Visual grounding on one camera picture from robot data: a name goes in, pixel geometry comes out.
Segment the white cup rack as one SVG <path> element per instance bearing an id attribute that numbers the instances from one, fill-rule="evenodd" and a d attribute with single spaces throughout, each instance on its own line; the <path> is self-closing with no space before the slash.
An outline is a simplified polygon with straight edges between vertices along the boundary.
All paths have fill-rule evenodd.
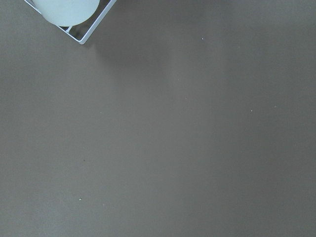
<path id="1" fill-rule="evenodd" d="M 84 44 L 116 2 L 116 0 L 100 0 L 98 8 L 86 21 L 74 26 L 55 26 L 79 44 Z M 26 3 L 41 15 L 32 0 L 27 0 Z"/>

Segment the white cup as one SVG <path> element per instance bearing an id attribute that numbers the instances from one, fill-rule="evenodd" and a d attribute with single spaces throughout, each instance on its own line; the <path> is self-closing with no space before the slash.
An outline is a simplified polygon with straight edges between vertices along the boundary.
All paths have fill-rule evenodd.
<path id="1" fill-rule="evenodd" d="M 99 0 L 33 0 L 43 18 L 56 26 L 74 26 L 91 17 Z"/>

